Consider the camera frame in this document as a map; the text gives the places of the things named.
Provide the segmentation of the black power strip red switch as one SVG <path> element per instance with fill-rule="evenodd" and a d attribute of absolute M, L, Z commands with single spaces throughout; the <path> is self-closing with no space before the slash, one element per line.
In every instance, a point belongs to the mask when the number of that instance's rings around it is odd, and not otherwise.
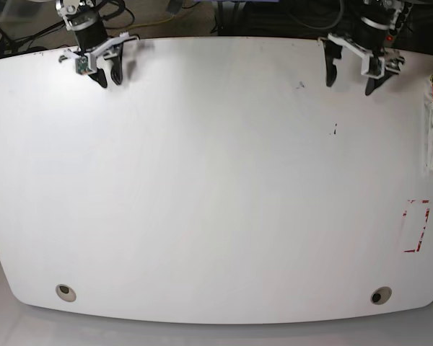
<path fill-rule="evenodd" d="M 385 39 L 385 47 L 391 48 L 410 14 L 413 4 L 407 1 L 384 1 L 385 8 L 392 15 L 389 30 Z"/>

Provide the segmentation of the table grommet hole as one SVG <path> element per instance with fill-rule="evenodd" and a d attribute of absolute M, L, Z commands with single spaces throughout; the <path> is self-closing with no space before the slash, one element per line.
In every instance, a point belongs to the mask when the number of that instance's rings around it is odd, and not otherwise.
<path fill-rule="evenodd" d="M 59 284 L 56 286 L 56 294 L 61 300 L 69 303 L 75 302 L 76 300 L 75 291 L 64 284 Z"/>
<path fill-rule="evenodd" d="M 370 297 L 370 301 L 374 305 L 383 305 L 384 303 L 388 302 L 391 296 L 392 296 L 391 288 L 381 287 L 372 293 Z"/>

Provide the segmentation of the right table grommet hole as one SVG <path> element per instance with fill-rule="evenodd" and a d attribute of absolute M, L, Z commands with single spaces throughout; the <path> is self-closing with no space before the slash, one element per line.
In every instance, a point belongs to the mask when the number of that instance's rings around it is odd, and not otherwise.
<path fill-rule="evenodd" d="M 370 297 L 370 301 L 374 305 L 383 305 L 384 303 L 388 302 L 391 296 L 392 296 L 391 288 L 381 287 L 372 293 Z"/>

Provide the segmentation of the black tripod stand legs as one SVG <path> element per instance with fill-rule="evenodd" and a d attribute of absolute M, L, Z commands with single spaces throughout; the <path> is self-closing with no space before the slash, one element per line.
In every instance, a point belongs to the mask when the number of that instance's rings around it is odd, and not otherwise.
<path fill-rule="evenodd" d="M 55 4 L 45 2 L 33 17 L 21 21 L 7 17 L 0 22 L 0 58 L 46 50 L 48 45 L 61 48 L 70 34 Z"/>

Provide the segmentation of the red tape rectangle marking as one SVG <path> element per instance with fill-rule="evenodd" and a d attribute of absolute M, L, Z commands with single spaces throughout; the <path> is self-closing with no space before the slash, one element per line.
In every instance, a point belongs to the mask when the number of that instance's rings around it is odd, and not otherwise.
<path fill-rule="evenodd" d="M 408 200 L 403 212 L 400 248 L 402 253 L 417 253 L 421 249 L 430 214 L 429 200 Z"/>

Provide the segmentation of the left table grommet hole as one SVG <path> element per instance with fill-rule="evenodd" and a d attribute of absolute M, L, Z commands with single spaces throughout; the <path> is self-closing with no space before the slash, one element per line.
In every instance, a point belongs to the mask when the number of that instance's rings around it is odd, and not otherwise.
<path fill-rule="evenodd" d="M 56 286 L 56 294 L 61 300 L 69 303 L 75 302 L 76 300 L 75 291 L 64 284 L 59 284 Z"/>

